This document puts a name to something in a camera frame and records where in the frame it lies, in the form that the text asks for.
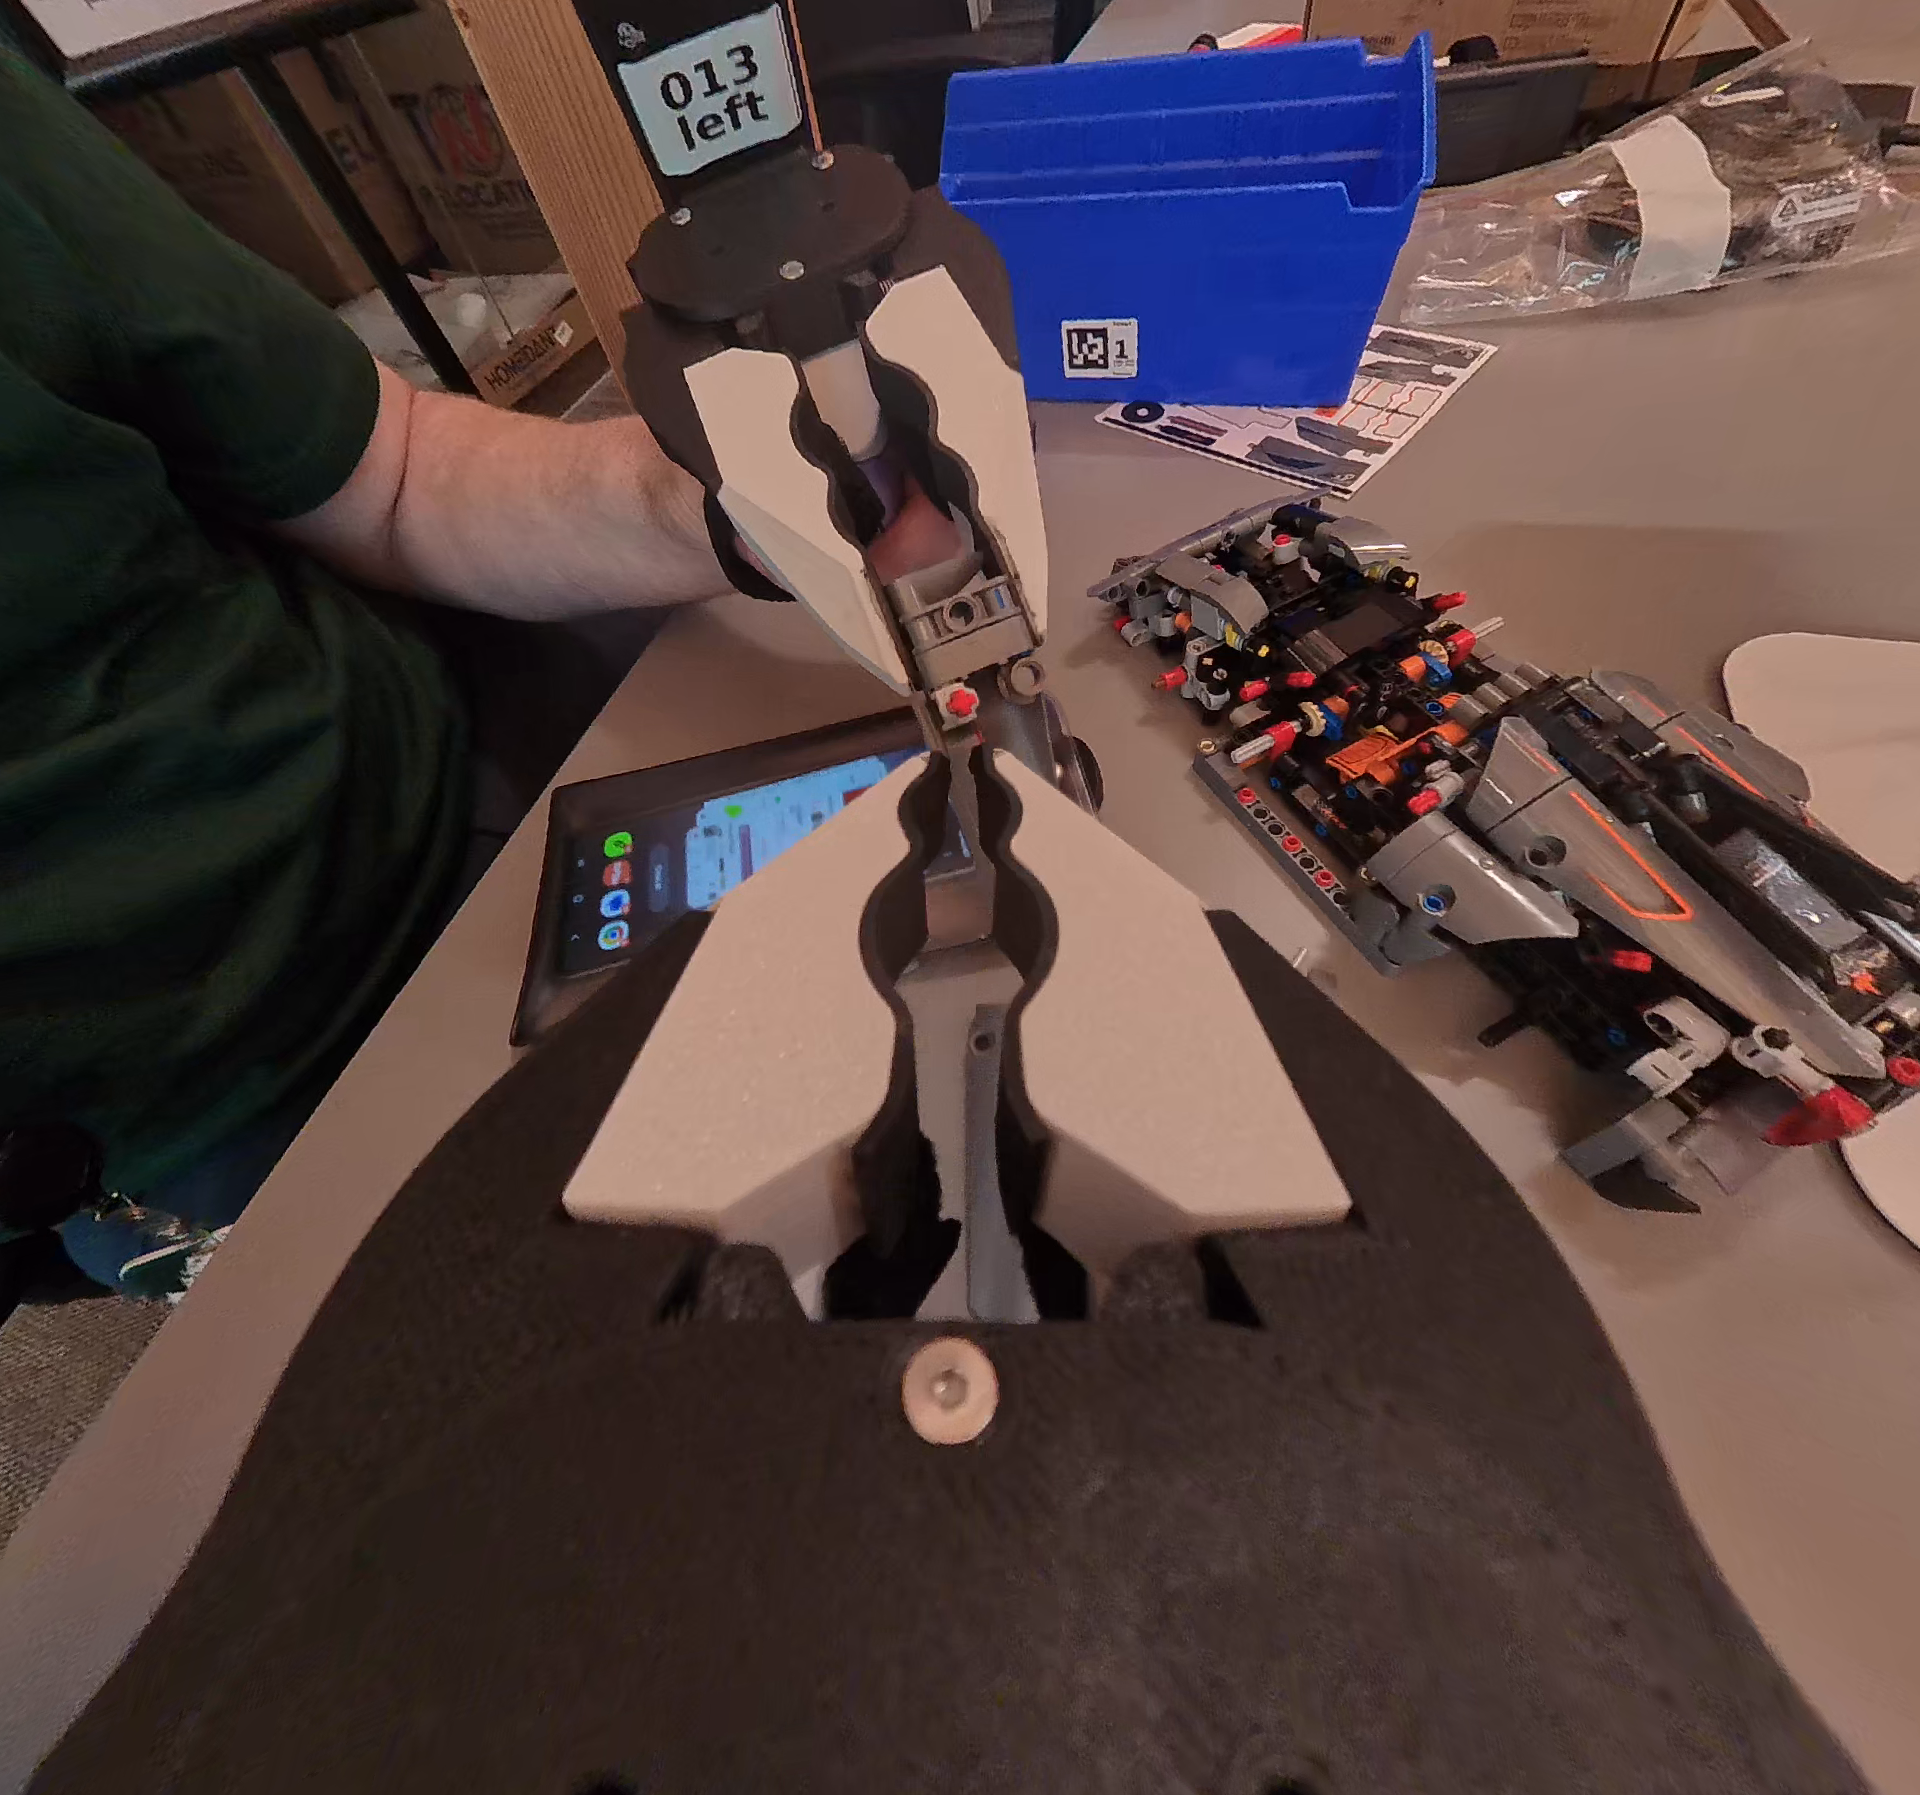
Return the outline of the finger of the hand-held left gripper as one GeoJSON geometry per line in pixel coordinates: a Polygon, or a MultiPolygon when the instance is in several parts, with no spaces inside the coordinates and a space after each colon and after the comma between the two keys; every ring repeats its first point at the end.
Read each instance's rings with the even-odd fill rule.
{"type": "Polygon", "coordinates": [[[802,375],[776,350],[724,346],[686,368],[718,472],[718,508],[835,642],[898,694],[915,680],[861,551],[842,528],[836,483],[796,432],[802,375]]]}
{"type": "Polygon", "coordinates": [[[967,516],[1042,642],[1046,542],[1017,368],[948,268],[893,282],[861,323],[861,346],[893,429],[924,444],[928,494],[967,516]]]}

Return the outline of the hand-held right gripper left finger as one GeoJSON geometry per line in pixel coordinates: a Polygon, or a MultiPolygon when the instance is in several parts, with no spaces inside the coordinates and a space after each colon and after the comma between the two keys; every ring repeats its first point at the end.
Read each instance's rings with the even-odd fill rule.
{"type": "Polygon", "coordinates": [[[922,754],[718,901],[563,1187],[574,1221],[766,1248],[833,1320],[921,1312],[948,1217],[900,979],[945,830],[922,754]]]}

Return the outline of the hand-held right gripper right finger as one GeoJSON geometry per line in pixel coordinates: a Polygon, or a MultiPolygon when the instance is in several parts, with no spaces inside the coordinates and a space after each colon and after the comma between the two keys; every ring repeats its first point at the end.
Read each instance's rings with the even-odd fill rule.
{"type": "Polygon", "coordinates": [[[1201,900],[1017,758],[973,751],[999,1035],[994,1192],[1031,1294],[1355,1200],[1201,900]]]}

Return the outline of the small lego beam assembly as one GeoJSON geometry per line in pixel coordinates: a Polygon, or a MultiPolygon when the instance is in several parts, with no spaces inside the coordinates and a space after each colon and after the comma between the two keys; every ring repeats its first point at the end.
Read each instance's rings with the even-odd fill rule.
{"type": "Polygon", "coordinates": [[[939,564],[886,582],[880,592],[900,627],[928,748],[948,751],[982,735],[992,694],[1017,701],[1039,694],[1040,674],[1001,677],[1008,665],[1033,661],[1044,639],[1014,576],[939,564]]]}

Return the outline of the long grey lego blade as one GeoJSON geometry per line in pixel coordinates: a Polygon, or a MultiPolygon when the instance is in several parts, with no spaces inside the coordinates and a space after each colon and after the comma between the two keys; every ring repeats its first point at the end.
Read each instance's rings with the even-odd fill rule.
{"type": "Polygon", "coordinates": [[[973,1010],[963,1042],[963,1278],[967,1312],[978,1324],[1031,1325],[1039,1308],[1009,1230],[996,1173],[996,1091],[1005,1005],[973,1010]]]}

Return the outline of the lego sticker sheet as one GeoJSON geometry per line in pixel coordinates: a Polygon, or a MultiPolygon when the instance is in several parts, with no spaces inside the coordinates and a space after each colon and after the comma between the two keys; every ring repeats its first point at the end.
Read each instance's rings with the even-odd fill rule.
{"type": "Polygon", "coordinates": [[[1490,343],[1378,321],[1357,378],[1331,406],[1126,400],[1096,423],[1284,485],[1350,499],[1495,355],[1490,343]]]}

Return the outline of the grey and black lego car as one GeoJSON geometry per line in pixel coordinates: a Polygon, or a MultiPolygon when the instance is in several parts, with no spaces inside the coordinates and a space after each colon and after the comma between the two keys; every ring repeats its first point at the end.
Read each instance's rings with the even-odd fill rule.
{"type": "Polygon", "coordinates": [[[1488,647],[1406,542],[1270,501],[1090,585],[1205,722],[1193,772],[1382,974],[1458,956],[1614,1113],[1562,1153],[1691,1210],[1916,1098],[1916,882],[1811,816],[1785,754],[1643,677],[1488,647]]]}

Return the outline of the person's left hand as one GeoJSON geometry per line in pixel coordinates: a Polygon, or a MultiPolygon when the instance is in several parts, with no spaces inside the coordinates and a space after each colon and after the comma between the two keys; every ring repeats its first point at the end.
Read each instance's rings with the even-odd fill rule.
{"type": "Polygon", "coordinates": [[[880,510],[876,533],[866,544],[866,563],[879,582],[898,582],[966,552],[969,542],[949,510],[933,501],[895,453],[861,459],[858,469],[880,510]]]}

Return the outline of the blue bin with square tag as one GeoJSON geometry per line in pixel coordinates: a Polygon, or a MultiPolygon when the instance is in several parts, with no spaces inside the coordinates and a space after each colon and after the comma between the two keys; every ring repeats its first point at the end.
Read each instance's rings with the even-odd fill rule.
{"type": "Polygon", "coordinates": [[[956,77],[939,186],[1035,400],[1329,406],[1436,164],[1428,34],[956,77]]]}

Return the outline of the white book stand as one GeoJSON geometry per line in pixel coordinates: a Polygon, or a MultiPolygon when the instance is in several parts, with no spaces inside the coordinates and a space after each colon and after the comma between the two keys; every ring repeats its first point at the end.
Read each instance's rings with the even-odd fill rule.
{"type": "Polygon", "coordinates": [[[1806,770],[1813,814],[1916,877],[1918,643],[1773,633],[1736,645],[1720,680],[1732,718],[1806,770]]]}

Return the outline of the clear plastic bag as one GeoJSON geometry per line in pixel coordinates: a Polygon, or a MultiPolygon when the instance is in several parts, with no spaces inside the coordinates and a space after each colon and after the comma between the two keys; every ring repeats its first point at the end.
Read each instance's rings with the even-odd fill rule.
{"type": "Polygon", "coordinates": [[[1406,326],[1567,315],[1916,249],[1916,167],[1806,37],[1577,153],[1429,192],[1395,271],[1406,326]]]}

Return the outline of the wooden post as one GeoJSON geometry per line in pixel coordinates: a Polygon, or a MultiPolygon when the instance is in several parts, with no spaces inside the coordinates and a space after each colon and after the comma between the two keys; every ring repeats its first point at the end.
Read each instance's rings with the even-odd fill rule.
{"type": "Polygon", "coordinates": [[[662,210],[572,0],[445,0],[574,278],[611,373],[625,378],[629,257],[662,210]]]}

